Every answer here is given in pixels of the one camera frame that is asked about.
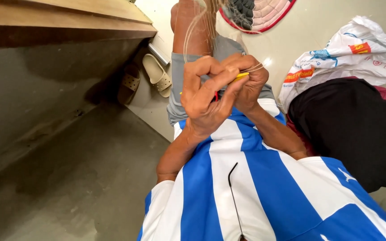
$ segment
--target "black pants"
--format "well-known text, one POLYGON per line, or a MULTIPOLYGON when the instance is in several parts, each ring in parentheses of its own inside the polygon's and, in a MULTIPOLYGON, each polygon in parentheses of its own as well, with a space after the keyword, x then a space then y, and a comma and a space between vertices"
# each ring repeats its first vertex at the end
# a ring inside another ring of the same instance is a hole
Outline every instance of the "black pants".
POLYGON ((363 79, 334 79, 298 95, 289 117, 322 156, 340 160, 367 192, 386 187, 386 100, 363 79))

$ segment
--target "plastic sack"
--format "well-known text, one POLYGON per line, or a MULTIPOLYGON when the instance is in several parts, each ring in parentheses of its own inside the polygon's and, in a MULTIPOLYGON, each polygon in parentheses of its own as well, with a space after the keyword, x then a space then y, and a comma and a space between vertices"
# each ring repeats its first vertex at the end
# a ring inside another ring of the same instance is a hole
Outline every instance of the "plastic sack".
POLYGON ((371 85, 386 84, 386 34, 367 17, 356 16, 322 50, 305 52, 291 67, 278 97, 287 113, 291 101, 327 80, 356 76, 371 85))

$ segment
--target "round rug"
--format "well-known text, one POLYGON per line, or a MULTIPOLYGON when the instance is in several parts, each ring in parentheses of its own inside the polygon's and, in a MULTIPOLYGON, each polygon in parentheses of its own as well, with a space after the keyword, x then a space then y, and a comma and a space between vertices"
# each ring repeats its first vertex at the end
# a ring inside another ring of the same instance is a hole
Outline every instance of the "round rug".
POLYGON ((275 26, 294 2, 296 0, 229 0, 229 6, 220 8, 220 13, 232 27, 256 34, 275 26))

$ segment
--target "striped jersey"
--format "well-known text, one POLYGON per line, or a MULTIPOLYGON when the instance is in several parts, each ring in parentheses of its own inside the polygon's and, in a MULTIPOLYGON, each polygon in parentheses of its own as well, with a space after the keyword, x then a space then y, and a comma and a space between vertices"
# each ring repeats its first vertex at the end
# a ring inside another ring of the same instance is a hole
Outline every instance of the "striped jersey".
MULTIPOLYGON (((260 106, 285 124, 272 99, 260 106)), ((185 121, 177 123, 175 138, 185 121)), ((267 146, 241 112, 201 142, 175 181, 158 183, 145 199, 138 241, 386 240, 386 212, 342 163, 295 160, 267 146), (230 190, 228 174, 233 189, 230 190)))

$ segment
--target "gray wall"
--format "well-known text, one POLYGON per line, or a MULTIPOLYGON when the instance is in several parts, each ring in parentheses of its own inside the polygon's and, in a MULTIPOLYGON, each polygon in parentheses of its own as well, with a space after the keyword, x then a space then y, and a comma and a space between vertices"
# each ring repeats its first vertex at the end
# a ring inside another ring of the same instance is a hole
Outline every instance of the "gray wall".
POLYGON ((84 94, 141 39, 0 49, 0 151, 84 105, 84 94))

